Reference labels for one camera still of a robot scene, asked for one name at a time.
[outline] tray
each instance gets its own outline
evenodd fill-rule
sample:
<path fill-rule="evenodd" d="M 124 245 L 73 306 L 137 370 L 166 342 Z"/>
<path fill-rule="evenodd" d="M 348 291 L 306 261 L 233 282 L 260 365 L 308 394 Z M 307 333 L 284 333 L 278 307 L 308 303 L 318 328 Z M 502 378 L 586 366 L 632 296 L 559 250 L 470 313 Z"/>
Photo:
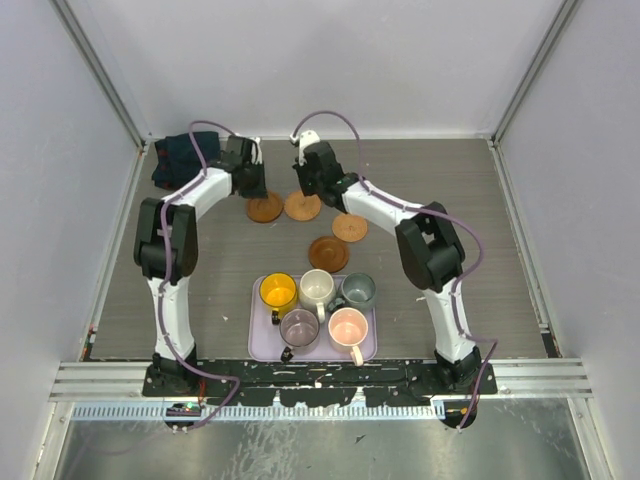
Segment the tray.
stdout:
<path fill-rule="evenodd" d="M 302 275 L 291 275 L 300 286 Z M 346 275 L 333 275 L 336 288 L 345 279 Z M 259 362 L 280 362 L 280 355 L 286 346 L 277 325 L 271 323 L 271 313 L 262 303 L 260 298 L 260 283 L 264 276 L 258 278 L 253 284 L 251 295 L 251 319 L 249 323 L 249 355 Z M 378 337 L 376 333 L 375 308 L 364 315 L 369 322 L 369 333 L 360 345 L 365 361 L 372 359 L 378 350 Z M 320 325 L 320 339 L 318 346 L 309 353 L 296 354 L 292 362 L 352 362 L 349 353 L 337 352 L 329 343 L 329 319 Z"/>

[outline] dark blue cloth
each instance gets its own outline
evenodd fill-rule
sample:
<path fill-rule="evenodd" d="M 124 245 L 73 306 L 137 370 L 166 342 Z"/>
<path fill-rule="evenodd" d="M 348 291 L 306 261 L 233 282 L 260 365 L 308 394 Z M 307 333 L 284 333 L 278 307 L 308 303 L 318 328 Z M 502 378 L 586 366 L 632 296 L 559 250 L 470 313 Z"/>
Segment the dark blue cloth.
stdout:
<path fill-rule="evenodd" d="M 195 132 L 194 136 L 207 161 L 220 156 L 220 138 L 217 132 Z M 158 140 L 155 146 L 158 166 L 151 179 L 156 187 L 177 190 L 189 183 L 202 168 L 186 133 Z"/>

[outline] white wall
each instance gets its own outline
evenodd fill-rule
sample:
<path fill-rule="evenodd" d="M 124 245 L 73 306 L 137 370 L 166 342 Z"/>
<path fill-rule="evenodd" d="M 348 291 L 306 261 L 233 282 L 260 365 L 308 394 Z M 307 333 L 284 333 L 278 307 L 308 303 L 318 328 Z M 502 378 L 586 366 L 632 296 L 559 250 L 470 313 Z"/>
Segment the white wall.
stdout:
<path fill-rule="evenodd" d="M 504 141 L 554 325 L 625 478 L 640 420 L 640 3 L 583 2 Z"/>
<path fill-rule="evenodd" d="M 0 477 L 27 478 L 135 145 L 49 2 L 0 3 Z"/>
<path fill-rule="evenodd" d="M 153 136 L 200 117 L 288 136 L 332 108 L 368 137 L 438 137 L 493 133 L 561 0 L 69 3 Z"/>

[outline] wooden coaster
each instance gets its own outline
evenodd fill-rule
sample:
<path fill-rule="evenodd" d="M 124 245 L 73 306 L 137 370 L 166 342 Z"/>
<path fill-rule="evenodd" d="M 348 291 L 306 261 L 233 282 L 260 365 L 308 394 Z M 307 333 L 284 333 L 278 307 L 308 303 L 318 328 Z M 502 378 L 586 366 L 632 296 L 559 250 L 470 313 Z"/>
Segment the wooden coaster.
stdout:
<path fill-rule="evenodd" d="M 357 242 L 365 237 L 369 227 L 364 218 L 350 213 L 342 213 L 333 220 L 331 230 L 336 237 L 344 242 Z"/>
<path fill-rule="evenodd" d="M 309 262 L 314 268 L 335 273 L 349 261 L 349 247 L 336 237 L 320 237 L 309 247 Z"/>
<path fill-rule="evenodd" d="M 322 201 L 317 195 L 305 197 L 302 190 L 293 192 L 284 202 L 284 211 L 294 220 L 308 222 L 320 213 Z"/>
<path fill-rule="evenodd" d="M 273 222 L 282 213 L 282 197 L 271 190 L 267 194 L 267 198 L 252 198 L 247 202 L 247 215 L 254 222 Z"/>

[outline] round wooden coaster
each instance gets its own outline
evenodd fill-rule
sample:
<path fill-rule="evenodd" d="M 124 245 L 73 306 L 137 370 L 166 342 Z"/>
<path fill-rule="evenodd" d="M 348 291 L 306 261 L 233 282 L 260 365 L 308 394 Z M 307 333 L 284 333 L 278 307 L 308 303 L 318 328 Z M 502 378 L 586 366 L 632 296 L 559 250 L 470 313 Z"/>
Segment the round wooden coaster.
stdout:
<path fill-rule="evenodd" d="M 267 194 L 267 198 L 252 198 L 247 202 L 247 215 L 254 222 L 273 222 L 282 213 L 282 197 L 271 190 Z"/>
<path fill-rule="evenodd" d="M 367 221 L 358 215 L 341 213 L 331 224 L 333 234 L 345 242 L 362 240 L 369 230 Z"/>
<path fill-rule="evenodd" d="M 314 268 L 335 273 L 349 261 L 349 247 L 336 237 L 320 237 L 309 247 L 309 262 Z"/>
<path fill-rule="evenodd" d="M 320 213 L 322 201 L 317 195 L 305 197 L 302 190 L 293 192 L 284 202 L 284 211 L 294 220 L 308 222 Z"/>

